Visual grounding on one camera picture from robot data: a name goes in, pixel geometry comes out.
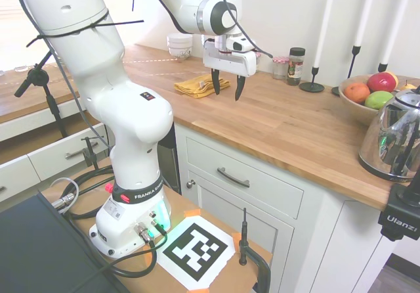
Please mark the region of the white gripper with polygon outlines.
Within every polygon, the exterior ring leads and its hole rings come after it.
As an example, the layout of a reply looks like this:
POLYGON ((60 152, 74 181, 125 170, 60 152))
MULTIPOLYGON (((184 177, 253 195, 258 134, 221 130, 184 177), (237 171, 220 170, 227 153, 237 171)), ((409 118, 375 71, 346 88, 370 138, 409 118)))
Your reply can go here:
POLYGON ((257 57, 254 51, 222 53, 216 48, 215 42, 212 41, 204 43, 203 64, 205 67, 212 69, 211 79, 217 95, 221 91, 219 71, 237 75, 235 101, 238 101, 241 97, 246 77, 254 75, 257 71, 257 57))

